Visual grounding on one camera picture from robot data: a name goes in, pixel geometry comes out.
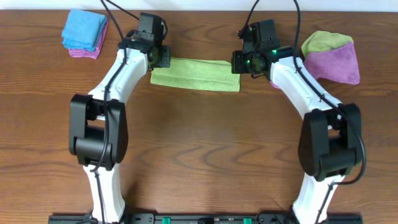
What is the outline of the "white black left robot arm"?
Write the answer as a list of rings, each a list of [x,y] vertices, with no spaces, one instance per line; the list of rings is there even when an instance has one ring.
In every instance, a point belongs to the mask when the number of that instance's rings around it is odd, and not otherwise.
[[[136,30],[121,37],[116,60],[102,81],[86,95],[70,102],[69,150],[82,165],[91,188],[91,222],[119,223],[125,201],[119,165],[129,140],[126,103],[149,71],[170,66],[166,21],[142,12]]]

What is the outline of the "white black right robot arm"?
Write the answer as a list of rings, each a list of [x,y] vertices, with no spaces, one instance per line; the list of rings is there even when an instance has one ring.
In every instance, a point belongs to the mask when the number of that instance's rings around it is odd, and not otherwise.
[[[298,159],[305,173],[300,193],[285,223],[362,223],[361,215],[328,215],[336,188],[354,166],[366,164],[361,112],[331,96],[305,68],[295,48],[283,47],[273,20],[245,23],[238,32],[243,49],[233,52],[232,72],[265,76],[277,85],[302,118]]]

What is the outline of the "light green cloth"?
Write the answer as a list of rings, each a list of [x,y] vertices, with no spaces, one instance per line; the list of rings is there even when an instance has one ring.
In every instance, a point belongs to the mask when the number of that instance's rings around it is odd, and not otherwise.
[[[189,90],[240,90],[240,75],[231,73],[231,63],[225,60],[173,57],[169,68],[156,68],[151,72],[150,82]]]

